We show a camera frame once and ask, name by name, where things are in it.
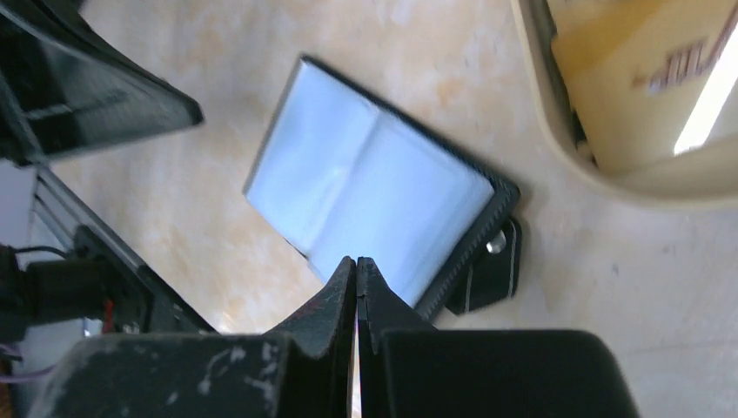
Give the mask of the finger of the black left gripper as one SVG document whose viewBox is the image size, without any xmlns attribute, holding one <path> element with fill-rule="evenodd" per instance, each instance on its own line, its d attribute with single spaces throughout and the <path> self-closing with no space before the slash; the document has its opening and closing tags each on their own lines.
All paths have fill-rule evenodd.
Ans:
<svg viewBox="0 0 738 418">
<path fill-rule="evenodd" d="M 81 1 L 1 3 L 1 157 L 16 165 L 204 122 L 198 102 L 103 40 Z"/>
</svg>

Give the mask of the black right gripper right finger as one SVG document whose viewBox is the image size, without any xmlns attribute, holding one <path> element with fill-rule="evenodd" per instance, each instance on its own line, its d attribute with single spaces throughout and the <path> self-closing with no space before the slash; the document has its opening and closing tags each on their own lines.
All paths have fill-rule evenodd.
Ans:
<svg viewBox="0 0 738 418">
<path fill-rule="evenodd" d="M 357 262 L 365 417 L 635 417 L 621 369 L 571 329 L 439 330 Z"/>
</svg>

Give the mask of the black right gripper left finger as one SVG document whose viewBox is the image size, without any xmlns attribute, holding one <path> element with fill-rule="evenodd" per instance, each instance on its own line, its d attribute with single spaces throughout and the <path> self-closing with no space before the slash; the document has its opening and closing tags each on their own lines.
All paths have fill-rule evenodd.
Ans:
<svg viewBox="0 0 738 418">
<path fill-rule="evenodd" d="M 346 417 L 356 263 L 263 334 L 113 334 L 61 360 L 32 417 Z"/>
</svg>

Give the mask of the black leather card wallet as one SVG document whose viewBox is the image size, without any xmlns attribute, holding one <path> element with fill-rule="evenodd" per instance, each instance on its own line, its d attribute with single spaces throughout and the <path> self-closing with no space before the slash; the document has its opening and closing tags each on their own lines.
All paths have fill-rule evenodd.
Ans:
<svg viewBox="0 0 738 418">
<path fill-rule="evenodd" d="M 427 320 L 517 292 L 519 187 L 316 57 L 297 59 L 244 195 L 320 280 L 371 258 Z"/>
</svg>

